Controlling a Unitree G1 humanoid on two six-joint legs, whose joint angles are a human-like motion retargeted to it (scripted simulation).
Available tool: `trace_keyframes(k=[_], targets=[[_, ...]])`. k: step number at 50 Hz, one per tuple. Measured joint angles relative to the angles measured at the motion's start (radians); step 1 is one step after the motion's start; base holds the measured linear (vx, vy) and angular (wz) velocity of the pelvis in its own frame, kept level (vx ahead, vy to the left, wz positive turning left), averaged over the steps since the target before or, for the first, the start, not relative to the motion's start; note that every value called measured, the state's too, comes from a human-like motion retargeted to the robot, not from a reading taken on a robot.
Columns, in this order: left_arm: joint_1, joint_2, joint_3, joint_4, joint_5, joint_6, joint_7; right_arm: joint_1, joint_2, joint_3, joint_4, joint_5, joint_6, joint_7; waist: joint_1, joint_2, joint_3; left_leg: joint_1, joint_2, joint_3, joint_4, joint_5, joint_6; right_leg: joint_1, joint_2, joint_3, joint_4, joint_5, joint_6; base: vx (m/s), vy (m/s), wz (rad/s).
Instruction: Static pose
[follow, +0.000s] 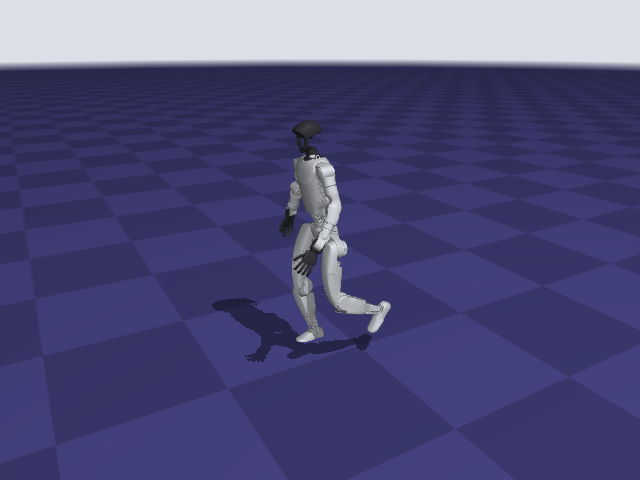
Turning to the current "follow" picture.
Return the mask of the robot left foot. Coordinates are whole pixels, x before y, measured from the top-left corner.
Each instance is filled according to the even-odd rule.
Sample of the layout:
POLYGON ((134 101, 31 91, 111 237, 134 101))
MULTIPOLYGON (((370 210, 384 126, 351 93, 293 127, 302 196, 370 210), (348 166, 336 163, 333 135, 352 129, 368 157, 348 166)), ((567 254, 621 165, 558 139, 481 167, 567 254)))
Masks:
MULTIPOLYGON (((378 311, 378 312, 381 312, 381 314, 379 313, 380 315, 379 315, 379 314, 374 314, 374 313, 373 313, 372 318, 371 318, 371 320, 370 320, 370 322, 369 322, 369 324, 368 324, 368 327, 367 327, 367 330, 368 330, 370 333, 375 333, 375 332, 380 328, 380 326, 382 325, 382 323, 383 323, 383 321, 384 321, 384 318, 385 318, 385 316, 386 316, 387 312, 388 312, 388 311, 389 311, 389 309, 391 308, 391 305, 390 305, 390 303, 389 303, 389 302, 387 302, 387 301, 381 301, 381 302, 378 304, 378 307, 381 307, 381 308, 382 308, 382 311, 378 311)), ((380 309, 381 309, 381 308, 380 308, 380 309)), ((377 312, 377 311, 376 311, 376 312, 377 312)))

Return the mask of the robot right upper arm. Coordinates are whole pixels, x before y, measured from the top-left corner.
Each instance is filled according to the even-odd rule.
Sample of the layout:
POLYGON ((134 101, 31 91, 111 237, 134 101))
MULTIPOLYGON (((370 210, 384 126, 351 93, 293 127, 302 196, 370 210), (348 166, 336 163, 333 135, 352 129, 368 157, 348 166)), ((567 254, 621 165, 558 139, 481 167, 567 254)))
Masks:
MULTIPOLYGON (((300 157, 299 157, 299 158, 300 158, 300 157)), ((298 181, 297 181, 297 173, 296 173, 296 163, 297 163, 297 160, 298 160, 299 158, 296 158, 296 159, 294 159, 294 160, 293 160, 293 166, 294 166, 294 178, 295 178, 295 180, 296 180, 296 181, 295 181, 295 182, 293 182, 293 183, 290 185, 290 189, 291 189, 291 191, 293 192, 293 194, 294 194, 295 196, 300 196, 300 195, 301 195, 300 188, 299 188, 299 184, 298 184, 298 181)))

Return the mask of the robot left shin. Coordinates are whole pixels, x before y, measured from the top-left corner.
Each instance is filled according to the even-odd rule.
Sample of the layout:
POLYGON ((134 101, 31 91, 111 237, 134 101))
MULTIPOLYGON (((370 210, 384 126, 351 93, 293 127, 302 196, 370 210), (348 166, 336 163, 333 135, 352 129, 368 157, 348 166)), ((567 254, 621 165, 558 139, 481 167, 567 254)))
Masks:
POLYGON ((337 307, 341 310, 334 310, 335 312, 345 313, 345 314, 356 314, 356 315, 373 314, 373 313, 381 314, 381 312, 378 312, 378 311, 382 311, 381 307, 378 307, 377 305, 373 305, 370 303, 366 303, 366 300, 357 298, 354 296, 352 297, 350 295, 340 296, 340 300, 337 307))

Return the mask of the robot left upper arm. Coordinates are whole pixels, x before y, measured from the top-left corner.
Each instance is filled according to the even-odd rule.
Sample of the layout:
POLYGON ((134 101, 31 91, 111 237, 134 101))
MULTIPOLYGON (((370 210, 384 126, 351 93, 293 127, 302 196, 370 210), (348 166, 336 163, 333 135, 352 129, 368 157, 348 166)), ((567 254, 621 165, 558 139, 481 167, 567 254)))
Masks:
POLYGON ((336 185, 334 167, 326 162, 318 163, 315 166, 317 178, 322 182, 325 195, 330 200, 330 203, 325 208, 326 214, 328 213, 328 207, 333 203, 339 205, 341 213, 342 206, 336 185))

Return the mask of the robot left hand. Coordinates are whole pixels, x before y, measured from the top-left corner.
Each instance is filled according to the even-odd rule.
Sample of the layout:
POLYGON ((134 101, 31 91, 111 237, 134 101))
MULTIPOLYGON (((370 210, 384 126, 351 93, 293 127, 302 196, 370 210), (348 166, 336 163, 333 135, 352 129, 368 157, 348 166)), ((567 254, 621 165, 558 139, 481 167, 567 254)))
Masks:
POLYGON ((299 255, 299 256, 297 256, 297 257, 295 257, 293 259, 293 261, 296 261, 299 258, 303 257, 302 260, 299 262, 299 264, 294 268, 294 270, 296 270, 301 266, 302 263, 304 263, 302 265, 302 267, 300 268, 300 270, 297 272, 298 274, 304 269, 306 264, 307 264, 307 266, 306 266, 305 270, 303 271, 303 273, 301 275, 304 275, 307 272, 307 270, 308 270, 310 265, 312 265, 312 266, 310 267, 309 272, 306 274, 306 276, 309 276, 310 273, 312 272, 313 267, 315 266, 315 264, 317 262, 317 254, 320 254, 322 252, 322 250, 324 249, 324 247, 325 247, 325 245, 324 245, 324 247, 322 248, 321 251, 317 250, 316 248, 313 247, 314 244, 316 243, 316 241, 317 241, 317 239, 315 239, 313 241, 313 243, 311 244, 311 246, 310 246, 311 250, 307 250, 305 253, 303 253, 303 254, 301 254, 301 255, 299 255))

